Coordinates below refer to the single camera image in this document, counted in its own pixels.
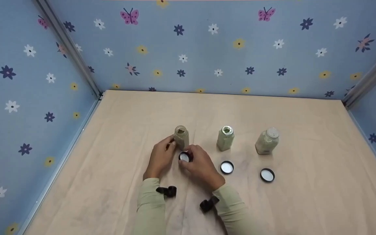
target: forearm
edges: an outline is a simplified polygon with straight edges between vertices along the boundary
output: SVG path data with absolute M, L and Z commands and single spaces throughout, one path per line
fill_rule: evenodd
M 213 192 L 220 201 L 215 204 L 228 235 L 256 235 L 257 228 L 248 208 L 237 191 L 224 184 Z
M 165 200 L 156 189 L 158 178 L 145 179 L 137 198 L 137 214 L 132 235 L 165 235 Z

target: pink butterfly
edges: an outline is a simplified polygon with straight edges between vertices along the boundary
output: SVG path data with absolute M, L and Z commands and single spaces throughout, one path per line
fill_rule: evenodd
M 39 15 L 40 19 L 37 20 L 37 22 L 43 26 L 44 29 L 47 29 L 49 26 L 47 25 L 46 21 Z
M 264 10 L 259 10 L 259 21 L 270 21 L 271 20 L 271 16 L 275 13 L 275 9 L 272 9 L 272 8 L 269 8 L 268 11 L 266 11 L 266 9 L 264 8 Z
M 133 11 L 133 8 L 130 10 L 130 13 L 127 12 L 127 10 L 124 8 L 126 12 L 121 11 L 120 15 L 121 18 L 124 19 L 124 22 L 126 25 L 128 24 L 134 24 L 137 25 L 139 22 L 137 22 L 137 18 L 139 18 L 139 10 L 135 9 Z

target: person's right hand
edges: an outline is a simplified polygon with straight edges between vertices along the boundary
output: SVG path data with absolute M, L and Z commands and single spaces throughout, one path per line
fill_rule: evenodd
M 213 192 L 226 183 L 224 177 L 215 169 L 210 156 L 199 145 L 190 145 L 185 148 L 194 156 L 192 162 L 179 160 L 179 166 L 189 171 L 194 177 L 203 181 L 208 189 Z

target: beige cloth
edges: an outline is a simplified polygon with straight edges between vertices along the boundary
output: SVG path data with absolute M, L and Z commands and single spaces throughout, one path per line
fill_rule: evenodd
M 145 179 L 137 199 L 137 215 L 133 235 L 165 235 L 165 200 L 156 189 L 158 178 Z M 213 192 L 220 201 L 215 205 L 228 235 L 254 235 L 257 229 L 239 194 L 228 184 Z

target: person's left hand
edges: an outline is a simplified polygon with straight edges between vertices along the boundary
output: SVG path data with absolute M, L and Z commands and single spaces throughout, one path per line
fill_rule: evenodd
M 143 180 L 147 178 L 160 178 L 163 170 L 172 163 L 176 143 L 173 135 L 166 137 L 153 146 L 149 165 L 143 174 Z

